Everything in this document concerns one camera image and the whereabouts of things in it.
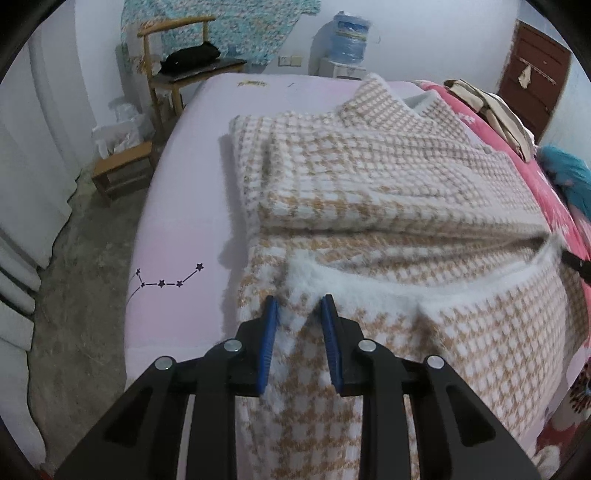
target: concrete floor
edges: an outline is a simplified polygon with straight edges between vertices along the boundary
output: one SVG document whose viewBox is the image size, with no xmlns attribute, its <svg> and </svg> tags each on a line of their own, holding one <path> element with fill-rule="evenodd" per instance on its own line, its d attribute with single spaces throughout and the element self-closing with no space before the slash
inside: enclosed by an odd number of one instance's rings
<svg viewBox="0 0 591 480">
<path fill-rule="evenodd" d="M 88 172 L 72 216 L 41 272 L 29 354 L 29 400 L 53 474 L 125 385 L 124 316 L 129 263 L 147 189 L 107 207 Z"/>
</svg>

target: mattress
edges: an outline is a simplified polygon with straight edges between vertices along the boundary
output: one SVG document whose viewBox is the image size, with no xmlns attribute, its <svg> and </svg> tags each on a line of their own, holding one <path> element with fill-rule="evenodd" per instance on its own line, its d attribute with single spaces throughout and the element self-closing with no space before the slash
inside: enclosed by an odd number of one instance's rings
<svg viewBox="0 0 591 480">
<path fill-rule="evenodd" d="M 389 84 L 403 98 L 423 92 L 412 83 Z M 358 86 L 354 80 L 228 73 L 198 91 L 162 154 L 136 234 L 125 315 L 128 385 L 159 356 L 202 356 L 236 332 L 246 240 L 230 120 L 326 112 Z"/>
</svg>

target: light switch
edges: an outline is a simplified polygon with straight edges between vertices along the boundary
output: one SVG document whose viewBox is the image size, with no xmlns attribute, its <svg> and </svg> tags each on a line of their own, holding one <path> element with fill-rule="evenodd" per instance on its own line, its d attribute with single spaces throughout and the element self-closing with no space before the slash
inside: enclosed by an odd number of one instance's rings
<svg viewBox="0 0 591 480">
<path fill-rule="evenodd" d="M 291 66 L 292 67 L 301 67 L 302 57 L 299 55 L 292 55 L 291 56 Z"/>
</svg>

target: teal fabric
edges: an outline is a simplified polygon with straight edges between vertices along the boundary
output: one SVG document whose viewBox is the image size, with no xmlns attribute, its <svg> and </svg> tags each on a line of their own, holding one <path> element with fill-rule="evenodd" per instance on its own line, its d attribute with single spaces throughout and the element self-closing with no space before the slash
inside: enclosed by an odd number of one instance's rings
<svg viewBox="0 0 591 480">
<path fill-rule="evenodd" d="M 320 0 L 125 0 L 121 16 L 124 55 L 127 26 L 135 22 L 199 15 L 215 15 L 209 41 L 224 56 L 236 55 L 254 64 L 267 64 L 290 34 L 301 14 L 316 14 Z M 164 55 L 199 45 L 201 25 L 171 30 L 162 35 Z"/>
<path fill-rule="evenodd" d="M 591 220 L 591 170 L 587 164 L 553 145 L 539 148 L 537 160 L 568 203 Z"/>
</svg>

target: star pattern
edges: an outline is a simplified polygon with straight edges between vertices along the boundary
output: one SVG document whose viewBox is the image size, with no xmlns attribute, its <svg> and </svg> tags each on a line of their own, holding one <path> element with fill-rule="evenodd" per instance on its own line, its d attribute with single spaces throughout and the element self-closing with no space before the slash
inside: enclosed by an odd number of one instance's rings
<svg viewBox="0 0 591 480">
<path fill-rule="evenodd" d="M 204 266 L 203 266 L 203 264 L 202 264 L 202 263 L 198 263 L 198 264 L 195 266 L 195 270 L 193 270 L 193 272 L 191 272 L 191 274 L 190 274 L 188 277 L 186 277 L 186 278 L 184 278 L 184 279 L 182 279 L 182 280 L 177 280 L 176 282 L 172 282 L 172 283 L 170 283 L 170 282 L 167 282 L 167 281 L 165 281 L 164 279 L 162 279 L 162 280 L 160 280 L 160 281 L 159 281 L 159 282 L 157 282 L 157 283 L 149 283 L 149 282 L 145 282 L 145 281 L 142 279 L 142 276 L 141 276 L 141 273 L 142 273 L 142 272 L 141 272 L 141 269 L 140 269 L 140 268 L 137 268 L 137 269 L 135 270 L 135 274 L 134 274 L 134 275 L 131 277 L 131 279 L 130 279 L 130 281 L 129 281 L 129 282 L 131 283 L 131 281 L 133 281 L 133 279 L 134 279 L 134 278 L 137 278 L 137 279 L 139 280 L 139 287 L 137 287 L 137 288 L 136 288 L 136 289 L 135 289 L 135 290 L 132 292 L 132 294 L 131 294 L 131 295 L 129 296 L 129 298 L 127 299 L 127 302 L 129 303 L 129 301 L 131 300 L 131 297 L 133 297 L 133 296 L 134 296 L 134 295 L 135 295 L 135 294 L 138 292 L 138 290 L 139 290 L 139 289 L 141 289 L 141 288 L 144 288 L 144 287 L 154 287 L 154 286 L 156 286 L 156 287 L 164 288 L 164 287 L 169 287 L 169 286 L 176 286 L 176 287 L 178 287 L 178 288 L 181 288 L 182 286 L 184 286 L 184 285 L 185 285 L 185 283 L 187 282 L 187 280 L 189 280 L 189 278 L 191 278 L 193 275 L 195 275 L 195 273 L 197 273 L 197 272 L 201 272 L 201 270 L 203 270 L 203 269 L 204 269 Z"/>
</svg>

